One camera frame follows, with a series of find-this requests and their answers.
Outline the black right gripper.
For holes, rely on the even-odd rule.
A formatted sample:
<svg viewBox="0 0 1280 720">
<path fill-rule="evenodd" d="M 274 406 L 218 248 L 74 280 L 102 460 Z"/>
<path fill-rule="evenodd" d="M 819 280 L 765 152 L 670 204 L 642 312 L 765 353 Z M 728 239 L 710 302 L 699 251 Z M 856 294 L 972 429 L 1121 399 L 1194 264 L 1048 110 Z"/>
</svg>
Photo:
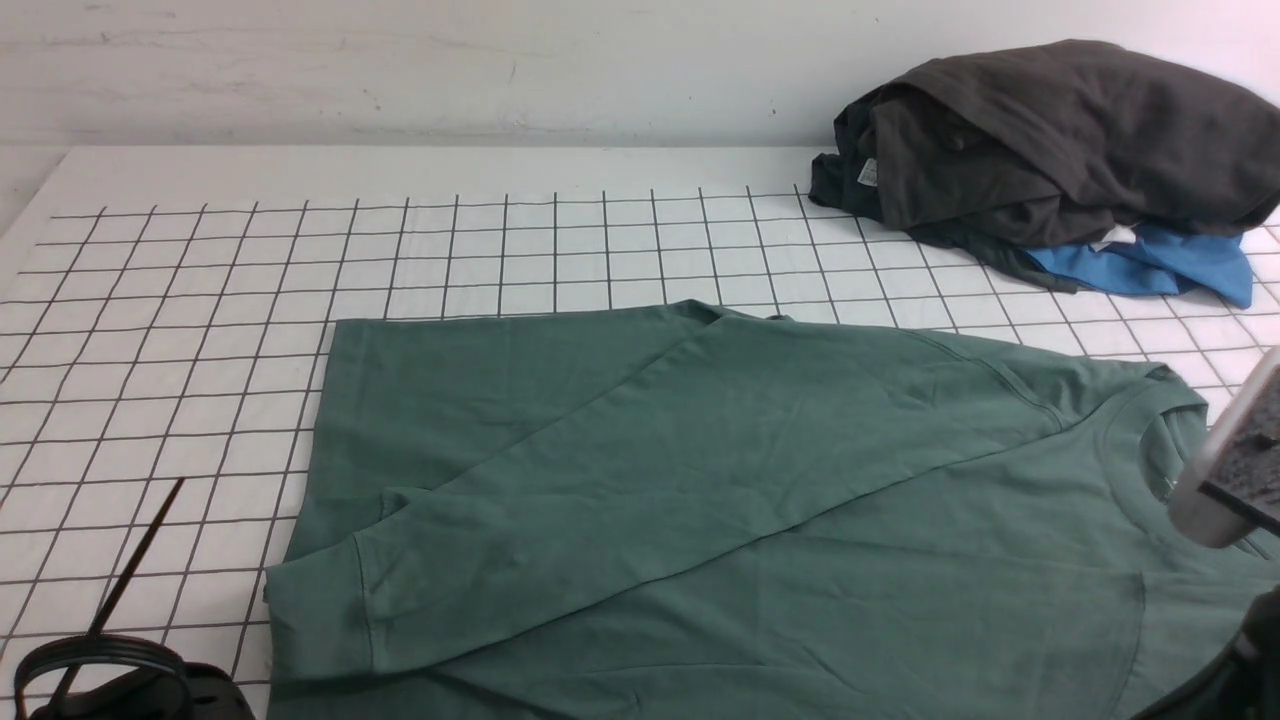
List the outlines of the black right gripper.
<svg viewBox="0 0 1280 720">
<path fill-rule="evenodd" d="M 1231 641 L 1207 665 L 1134 719 L 1277 719 L 1279 588 L 1251 602 Z"/>
</svg>

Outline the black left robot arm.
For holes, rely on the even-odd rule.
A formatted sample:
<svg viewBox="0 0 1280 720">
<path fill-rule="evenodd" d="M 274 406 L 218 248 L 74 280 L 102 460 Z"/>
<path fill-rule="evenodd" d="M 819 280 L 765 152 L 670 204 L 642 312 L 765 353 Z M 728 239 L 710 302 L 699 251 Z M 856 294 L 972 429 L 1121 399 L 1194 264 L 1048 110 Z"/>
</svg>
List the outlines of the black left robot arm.
<svg viewBox="0 0 1280 720">
<path fill-rule="evenodd" d="M 209 664 L 187 664 L 179 676 L 137 667 L 91 691 L 73 692 L 58 708 L 28 719 L 255 719 L 239 687 Z"/>
</svg>

